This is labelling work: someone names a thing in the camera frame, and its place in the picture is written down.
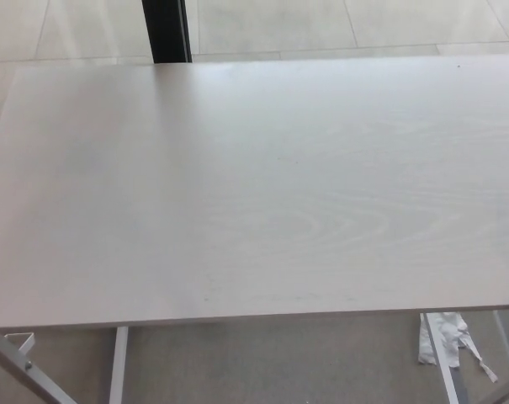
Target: black frame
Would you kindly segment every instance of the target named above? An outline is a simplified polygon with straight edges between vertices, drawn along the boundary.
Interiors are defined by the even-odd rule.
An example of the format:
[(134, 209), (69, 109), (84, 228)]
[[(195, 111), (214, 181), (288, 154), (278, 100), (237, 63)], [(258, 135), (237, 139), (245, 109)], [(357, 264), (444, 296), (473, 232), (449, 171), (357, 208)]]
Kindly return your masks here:
[(142, 0), (154, 63), (193, 61), (185, 0)]

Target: white metal leg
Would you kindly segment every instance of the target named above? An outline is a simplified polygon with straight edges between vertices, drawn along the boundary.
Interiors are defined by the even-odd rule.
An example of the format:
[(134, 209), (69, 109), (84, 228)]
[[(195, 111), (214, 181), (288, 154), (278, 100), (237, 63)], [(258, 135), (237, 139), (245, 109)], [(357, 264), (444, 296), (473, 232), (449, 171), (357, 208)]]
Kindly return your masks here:
[(110, 404), (121, 404), (123, 396), (123, 380), (125, 375), (125, 359), (127, 357), (128, 327), (116, 330), (116, 346), (114, 349), (114, 366), (112, 368), (112, 382), (110, 384)]
[(4, 368), (10, 375), (33, 391), (47, 404), (76, 404), (54, 381), (35, 366), (23, 352), (10, 343), (3, 335), (0, 335), (0, 367)]
[(11, 343), (13, 342), (11, 339), (26, 338), (19, 348), (19, 352), (24, 355), (27, 355), (30, 349), (32, 349), (35, 345), (35, 335), (32, 332), (6, 334), (5, 338), (7, 338)]
[(437, 367), (441, 371), (441, 376), (447, 391), (448, 402), (450, 404), (459, 404), (458, 395), (456, 394), (456, 389), (454, 388), (453, 377), (450, 374), (447, 357), (445, 356), (445, 349), (443, 347), (441, 333), (439, 332), (435, 318), (433, 318), (430, 314), (421, 314), (421, 316), (424, 317), (424, 322), (426, 323), (428, 334), (430, 335), (433, 354), (436, 357)]

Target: white table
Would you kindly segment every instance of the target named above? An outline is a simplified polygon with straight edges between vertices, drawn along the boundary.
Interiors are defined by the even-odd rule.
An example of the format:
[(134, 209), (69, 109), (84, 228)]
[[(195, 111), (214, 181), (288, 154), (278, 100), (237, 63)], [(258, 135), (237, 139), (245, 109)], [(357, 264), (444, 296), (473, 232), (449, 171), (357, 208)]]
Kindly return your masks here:
[(15, 78), (0, 329), (502, 307), (509, 56)]

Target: floor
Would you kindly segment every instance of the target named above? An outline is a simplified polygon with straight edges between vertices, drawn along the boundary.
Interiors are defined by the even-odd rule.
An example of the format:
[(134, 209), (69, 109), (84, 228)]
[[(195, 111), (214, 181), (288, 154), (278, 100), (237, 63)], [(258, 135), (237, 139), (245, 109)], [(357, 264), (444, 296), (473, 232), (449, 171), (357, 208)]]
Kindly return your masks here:
[[(509, 0), (186, 0), (195, 62), (509, 53)], [(140, 0), (0, 0), (0, 113), (19, 66), (151, 63)], [(466, 313), (509, 378), (491, 311)], [(124, 404), (443, 401), (418, 317), (333, 316), (131, 330)], [(80, 403), (107, 401), (113, 330), (38, 332), (31, 356)], [(496, 386), (462, 353), (471, 402)], [(39, 403), (0, 369), (0, 404)]]

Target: tabletop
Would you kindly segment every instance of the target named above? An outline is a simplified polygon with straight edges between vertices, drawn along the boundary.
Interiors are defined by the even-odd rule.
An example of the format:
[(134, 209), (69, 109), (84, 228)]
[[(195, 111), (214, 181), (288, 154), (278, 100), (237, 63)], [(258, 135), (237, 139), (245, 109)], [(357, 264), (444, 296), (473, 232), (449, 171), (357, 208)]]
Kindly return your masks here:
[(18, 72), (0, 328), (509, 307), (509, 56)]

